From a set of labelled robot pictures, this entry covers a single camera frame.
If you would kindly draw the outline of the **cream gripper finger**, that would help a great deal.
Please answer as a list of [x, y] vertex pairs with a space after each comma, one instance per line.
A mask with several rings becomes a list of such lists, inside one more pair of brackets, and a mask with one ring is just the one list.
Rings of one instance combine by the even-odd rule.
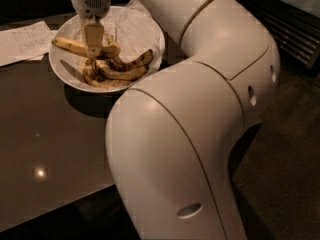
[[94, 19], [86, 19], [83, 23], [83, 41], [87, 56], [97, 58], [102, 48], [104, 27]]

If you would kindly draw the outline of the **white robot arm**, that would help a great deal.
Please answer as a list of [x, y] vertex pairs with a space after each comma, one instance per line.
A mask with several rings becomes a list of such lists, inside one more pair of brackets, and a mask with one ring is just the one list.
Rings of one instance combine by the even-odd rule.
[[138, 1], [187, 58], [134, 84], [109, 114], [122, 202], [142, 239], [247, 240], [228, 161], [277, 87], [276, 43], [236, 0]]

